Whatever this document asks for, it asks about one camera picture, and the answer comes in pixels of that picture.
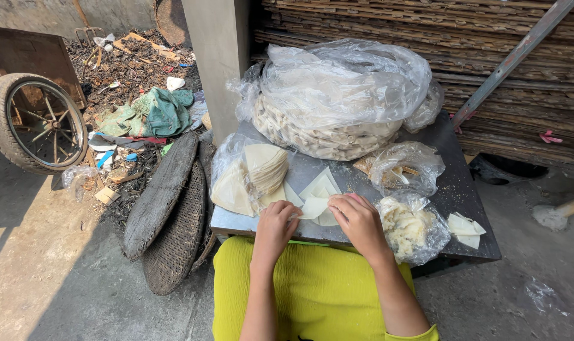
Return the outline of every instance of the pitchfork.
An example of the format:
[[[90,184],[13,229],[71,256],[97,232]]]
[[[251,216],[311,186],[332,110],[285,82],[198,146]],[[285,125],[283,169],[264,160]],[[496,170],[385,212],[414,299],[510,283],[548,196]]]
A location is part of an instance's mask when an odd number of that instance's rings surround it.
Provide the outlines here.
[[[89,21],[87,21],[85,13],[83,13],[83,9],[81,8],[81,5],[79,4],[79,0],[72,0],[72,3],[74,4],[74,7],[77,8],[77,12],[79,12],[79,16],[81,17],[81,20],[83,21],[83,23],[86,26],[86,27],[76,28],[74,30],[74,34],[77,35],[77,40],[81,41],[81,38],[79,38],[79,31],[82,31],[83,34],[85,34],[85,37],[87,38],[87,43],[89,43],[89,46],[91,46],[91,40],[89,39],[89,32],[91,32],[91,34],[93,34],[93,36],[95,37],[95,36],[97,36],[95,34],[95,31],[101,31],[102,38],[104,38],[106,36],[106,32],[104,32],[104,30],[102,28],[89,26]]]

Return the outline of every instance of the concrete floor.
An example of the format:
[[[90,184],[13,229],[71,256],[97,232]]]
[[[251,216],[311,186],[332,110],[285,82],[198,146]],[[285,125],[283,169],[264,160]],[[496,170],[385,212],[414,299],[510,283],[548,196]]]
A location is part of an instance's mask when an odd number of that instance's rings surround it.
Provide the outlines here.
[[[95,199],[77,204],[51,184],[0,154],[0,340],[212,339],[210,264],[155,296],[141,264],[121,255],[114,227],[99,221]],[[534,276],[574,315],[574,216],[555,233],[530,213],[574,198],[574,180],[555,173],[477,187],[503,260],[416,284],[442,340],[574,340],[573,316],[540,316],[516,303]]]

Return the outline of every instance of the stack of bamboo mats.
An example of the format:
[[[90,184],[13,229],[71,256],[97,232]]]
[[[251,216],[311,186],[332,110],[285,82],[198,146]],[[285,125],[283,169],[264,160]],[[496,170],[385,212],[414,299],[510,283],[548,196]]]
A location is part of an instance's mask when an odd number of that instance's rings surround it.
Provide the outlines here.
[[[255,41],[301,47],[342,38],[404,46],[428,60],[455,113],[554,1],[262,0]],[[263,59],[254,55],[253,59]],[[545,143],[552,130],[562,143]],[[574,171],[574,8],[458,135],[486,152]]]

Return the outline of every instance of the metal table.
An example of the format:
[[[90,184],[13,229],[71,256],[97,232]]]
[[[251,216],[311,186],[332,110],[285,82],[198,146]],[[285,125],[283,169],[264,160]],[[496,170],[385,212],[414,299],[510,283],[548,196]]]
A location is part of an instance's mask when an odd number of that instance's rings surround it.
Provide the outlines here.
[[[241,123],[237,132],[269,143],[251,123]],[[429,199],[443,217],[447,218],[450,213],[457,211],[478,221],[487,231],[480,237],[478,250],[459,243],[453,237],[436,259],[422,266],[413,267],[411,269],[413,277],[436,276],[472,264],[501,259],[502,254],[495,241],[493,230],[487,215],[485,215],[485,210],[447,113],[441,112],[433,125],[422,129],[418,134],[409,134],[404,129],[401,129],[398,134],[397,142],[419,141],[428,146],[436,147],[441,154],[446,169],[437,179],[438,191]],[[329,167],[343,193],[355,192],[364,195],[374,204],[379,202],[382,195],[373,188],[366,174],[352,166],[354,163],[355,160],[331,161],[297,153],[290,162],[290,168],[285,179],[296,193],[300,193],[323,169]],[[254,236],[258,219],[258,216],[252,218],[216,206],[211,219],[211,229],[220,237],[229,235]],[[309,220],[300,221],[292,239],[303,242],[352,246],[339,226],[319,226]]]

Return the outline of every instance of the table top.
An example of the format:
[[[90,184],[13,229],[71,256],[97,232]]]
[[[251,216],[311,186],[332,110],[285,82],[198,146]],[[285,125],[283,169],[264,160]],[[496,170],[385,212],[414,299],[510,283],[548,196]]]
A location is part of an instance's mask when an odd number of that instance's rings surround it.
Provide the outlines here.
[[[242,122],[237,133],[270,143],[249,122]],[[447,257],[474,258],[476,261],[501,259],[502,254],[483,209],[473,177],[464,160],[462,149],[453,132],[449,116],[442,112],[434,124],[422,129],[417,134],[409,134],[404,129],[399,130],[396,142],[403,141],[419,141],[428,146],[436,147],[441,154],[446,169],[437,178],[437,192],[429,197],[438,212],[447,219],[450,213],[457,211],[465,217],[477,221],[487,231],[480,237],[479,249],[475,250],[461,244],[452,236],[451,241],[445,246],[441,254]],[[296,193],[300,193],[323,169],[329,167],[343,193],[355,192],[365,196],[371,203],[378,203],[382,199],[382,195],[373,188],[366,174],[352,166],[355,162],[356,160],[316,159],[302,153],[296,153],[290,161],[289,171],[285,179]],[[211,227],[215,232],[221,234],[252,236],[255,235],[258,220],[258,216],[249,217],[215,206]],[[303,242],[352,245],[339,226],[319,226],[309,220],[300,221],[292,239]]]

